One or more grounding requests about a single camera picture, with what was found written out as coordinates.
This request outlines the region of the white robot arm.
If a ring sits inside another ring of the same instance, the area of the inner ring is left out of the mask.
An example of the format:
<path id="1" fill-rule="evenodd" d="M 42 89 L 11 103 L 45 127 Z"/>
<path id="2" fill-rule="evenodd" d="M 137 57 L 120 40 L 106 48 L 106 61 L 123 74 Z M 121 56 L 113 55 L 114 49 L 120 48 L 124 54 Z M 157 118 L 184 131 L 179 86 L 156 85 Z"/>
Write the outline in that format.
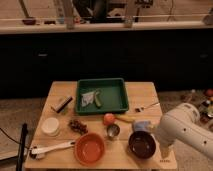
<path id="1" fill-rule="evenodd" d="M 213 133 L 198 126 L 199 119 L 200 113 L 194 105 L 181 103 L 162 115 L 154 136 L 163 147 L 179 140 L 213 160 Z"/>

